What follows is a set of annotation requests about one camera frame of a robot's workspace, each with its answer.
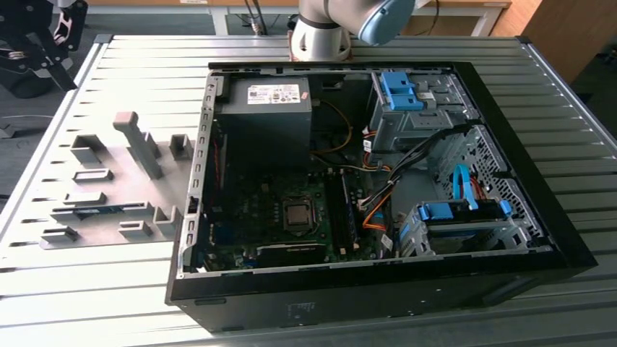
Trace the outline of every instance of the black cable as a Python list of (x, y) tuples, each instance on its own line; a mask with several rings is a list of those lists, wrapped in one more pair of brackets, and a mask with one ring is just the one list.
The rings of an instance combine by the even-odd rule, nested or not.
[(434, 25), (437, 24), (437, 20), (440, 19), (440, 0), (434, 0), (434, 6), (436, 6), (436, 10), (434, 10), (434, 16), (433, 16), (433, 24), (430, 24), (430, 28), (428, 28), (426, 30), (424, 31), (420, 31), (417, 34), (413, 34), (413, 36), (418, 36), (418, 35), (430, 35), (430, 33), (433, 32), (433, 29), (434, 29)]
[[(416, 145), (416, 147), (413, 147), (405, 153), (402, 158), (398, 160), (398, 163), (392, 168), (389, 178), (392, 179), (392, 177), (398, 173), (398, 170), (409, 168), (409, 166), (412, 166), (414, 163), (422, 160), (424, 156), (428, 154), (428, 150), (430, 149), (430, 146), (434, 143), (437, 143), (437, 141), (441, 140), (441, 138), (454, 135), (454, 134), (461, 134), (462, 132), (468, 132), (472, 129), (472, 127), (473, 127), (473, 123), (460, 124), (460, 125), (454, 125), (450, 129), (442, 129), (434, 134), (432, 134), (426, 139), (422, 140), (421, 143)], [(413, 159), (410, 159), (414, 153), (422, 153), (424, 156), (421, 158), (413, 157)]]
[(249, 0), (244, 0), (244, 4), (246, 5), (246, 9), (249, 9), (250, 18), (254, 19), (253, 9), (250, 8)]
[(398, 163), (392, 167), (392, 170), (388, 176), (388, 181), (385, 182), (380, 190), (362, 200), (361, 206), (368, 206), (368, 204), (370, 204), (372, 201), (374, 201), (374, 199), (388, 194), (390, 189), (393, 189), (400, 179), (402, 178), (401, 176), (402, 172), (413, 164), (418, 163), (426, 157), (430, 147), (437, 143), (438, 140), (441, 140), (444, 137), (450, 136), (453, 134), (461, 134), (464, 132), (468, 132), (472, 129), (473, 125), (474, 125), (473, 123), (456, 125), (450, 129), (440, 130), (438, 132), (432, 134), (426, 139), (424, 139), (422, 142), (418, 143), (416, 147), (413, 147), (406, 152), (406, 154), (398, 160)]
[(260, 21), (261, 21), (261, 27), (262, 27), (262, 34), (268, 35), (268, 26), (266, 26), (266, 21), (262, 18), (261, 14), (261, 6), (260, 6), (260, 0), (253, 0), (254, 8), (257, 9), (257, 14), (260, 16)]
[(278, 17), (280, 17), (280, 16), (281, 16), (281, 15), (277, 14), (277, 17), (273, 19), (273, 22), (272, 22), (272, 24), (270, 24), (270, 29), (273, 28), (273, 25), (277, 24), (277, 21), (278, 21)]
[(244, 20), (240, 14), (236, 14), (236, 17), (244, 22), (244, 24), (250, 25), (250, 23)]
[(437, 6), (437, 9), (434, 10), (433, 25), (430, 26), (426, 35), (430, 35), (430, 33), (433, 32), (434, 25), (437, 24), (437, 20), (440, 19), (440, 0), (434, 0), (434, 4)]

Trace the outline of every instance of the blue plastic tab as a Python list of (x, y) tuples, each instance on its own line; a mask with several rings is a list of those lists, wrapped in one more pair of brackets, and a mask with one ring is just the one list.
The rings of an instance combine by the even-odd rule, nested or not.
[(405, 225), (405, 228), (402, 228), (402, 231), (401, 231), (401, 234), (398, 235), (398, 240), (402, 241), (402, 238), (405, 237), (406, 233), (409, 233), (409, 229), (412, 227), (409, 226), (409, 224)]
[(421, 220), (428, 220), (429, 219), (428, 211), (426, 211), (426, 208), (424, 206), (420, 206), (417, 208), (417, 212), (420, 212), (420, 219)]
[(381, 86), (389, 98), (389, 108), (393, 111), (421, 111), (424, 103), (417, 100), (413, 88), (405, 72), (382, 72)]
[(510, 217), (512, 215), (512, 206), (508, 200), (500, 201), (501, 210), (504, 211), (505, 216)]
[[(462, 193), (458, 181), (462, 181)], [(478, 203), (473, 197), (472, 177), (469, 176), (469, 169), (462, 164), (456, 164), (454, 173), (452, 175), (452, 196), (454, 199), (465, 198), (472, 210), (478, 209)]]
[(444, 220), (454, 218), (454, 215), (452, 214), (450, 205), (446, 202), (440, 202), (437, 204), (425, 204), (424, 207), (428, 209), (430, 220)]

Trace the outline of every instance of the aluminum table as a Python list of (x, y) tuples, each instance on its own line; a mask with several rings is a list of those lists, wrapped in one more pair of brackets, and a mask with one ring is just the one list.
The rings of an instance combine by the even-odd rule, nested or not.
[(617, 146), (532, 44), (513, 38), (354, 42), (356, 60), (470, 61), (600, 265), (489, 309), (212, 335), (164, 304), (171, 242), (43, 250), (53, 200), (71, 184), (77, 134), (116, 107), (164, 138), (195, 138), (208, 62), (288, 60), (285, 37), (100, 36), (0, 217), (0, 341), (230, 346), (614, 346)]

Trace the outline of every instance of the cable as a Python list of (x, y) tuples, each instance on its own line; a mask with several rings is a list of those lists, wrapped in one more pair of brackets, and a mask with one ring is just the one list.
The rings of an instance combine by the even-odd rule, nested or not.
[(257, 9), (257, 14), (260, 15), (260, 21), (261, 21), (261, 27), (262, 27), (262, 34), (268, 35), (268, 26), (266, 26), (266, 21), (262, 18), (261, 14), (261, 6), (260, 6), (260, 0), (253, 0), (254, 8)]
[(250, 23), (244, 20), (240, 14), (236, 14), (236, 17), (244, 22), (244, 24), (250, 25)]
[(221, 173), (218, 170), (218, 144), (216, 143), (216, 140), (212, 141), (214, 143), (214, 171), (216, 171), (216, 187), (220, 190), (221, 189)]
[(336, 152), (337, 150), (342, 150), (345, 146), (349, 144), (349, 141), (353, 135), (353, 129), (352, 129), (350, 122), (345, 114), (340, 111), (340, 109), (329, 101), (322, 100), (321, 102), (326, 104), (329, 107), (332, 107), (333, 110), (338, 113), (340, 118), (344, 119), (345, 124), (346, 124), (346, 139), (341, 146), (329, 148), (328, 150), (313, 150), (310, 152), (312, 154), (325, 154), (325, 153)]
[(472, 129), (473, 124), (460, 124), (453, 126), (450, 129), (442, 129), (434, 134), (432, 134), (426, 139), (420, 142), (416, 147), (413, 147), (402, 156), (400, 159), (398, 163), (394, 165), (392, 168), (389, 178), (392, 178), (400, 170), (405, 170), (408, 167), (410, 167), (414, 163), (421, 161), (424, 157), (428, 154), (428, 150), (430, 149), (430, 146), (437, 143), (438, 140), (441, 140), (442, 137), (450, 136), (453, 134), (460, 134), (462, 132), (468, 132), (469, 129)]
[(430, 33), (433, 32), (434, 25), (437, 24), (437, 20), (440, 19), (440, 7), (441, 7), (440, 0), (434, 0), (434, 6), (436, 6), (436, 10), (434, 10), (433, 24), (430, 24), (430, 28), (420, 31), (417, 34), (413, 34), (413, 36), (418, 36), (424, 34), (430, 35)]
[(277, 14), (277, 17), (273, 19), (273, 22), (272, 22), (272, 24), (270, 24), (270, 27), (269, 27), (269, 29), (272, 29), (272, 28), (273, 28), (273, 25), (274, 25), (274, 24), (277, 24), (277, 20), (278, 20), (278, 17), (280, 17), (280, 16), (281, 16), (281, 15), (280, 15), (280, 14)]
[(442, 129), (434, 134), (432, 134), (426, 139), (422, 140), (421, 143), (416, 145), (402, 156), (398, 163), (390, 170), (388, 181), (381, 189), (372, 195), (369, 195), (365, 199), (358, 202), (360, 208), (366, 207), (377, 197), (385, 194), (385, 192), (396, 186), (401, 177), (401, 173), (417, 162), (420, 162), (426, 156), (430, 147), (438, 140), (444, 137), (450, 136), (453, 134), (460, 134), (468, 132), (473, 127), (473, 123), (460, 124), (453, 126), (450, 129)]
[(244, 0), (244, 4), (246, 5), (246, 9), (249, 9), (250, 18), (254, 19), (253, 9), (250, 8), (249, 0)]
[(362, 226), (365, 227), (366, 225), (372, 225), (369, 222), (370, 222), (370, 219), (373, 218), (373, 215), (374, 213), (377, 212), (378, 208), (381, 207), (381, 205), (384, 205), (384, 202), (386, 201), (386, 199), (389, 198), (389, 196), (392, 195), (392, 192), (389, 192), (384, 197), (382, 199), (378, 201), (377, 205), (373, 207), (373, 210), (369, 212), (366, 218), (364, 219), (364, 222), (362, 222)]
[(380, 226), (378, 224), (366, 224), (364, 226), (365, 229), (377, 229), (377, 230), (381, 230), (381, 231), (385, 231), (385, 227), (384, 226)]
[(364, 164), (364, 167), (365, 167), (365, 168), (377, 168), (377, 166), (370, 166), (370, 165), (368, 165), (368, 156), (369, 156), (369, 153), (365, 152), (365, 153), (364, 153), (364, 157), (362, 157), (362, 164)]
[(353, 170), (358, 170), (358, 171), (364, 171), (364, 172), (376, 172), (377, 169), (368, 169), (368, 168), (361, 168), (358, 166), (353, 166), (353, 165), (344, 165), (344, 164), (336, 164), (333, 163), (332, 161), (328, 161), (325, 158), (322, 158), (320, 155), (312, 153), (312, 156), (318, 160), (321, 161), (324, 164), (326, 164), (328, 166), (336, 166), (336, 167), (340, 167), (340, 168), (352, 168)]
[(24, 114), (23, 116), (3, 116), (3, 118), (25, 118), (25, 117), (53, 118), (53, 116), (44, 116), (41, 114)]
[(437, 6), (437, 9), (434, 10), (433, 25), (430, 26), (426, 35), (430, 35), (430, 33), (433, 32), (434, 25), (437, 24), (437, 20), (440, 19), (440, 0), (434, 0), (434, 4)]

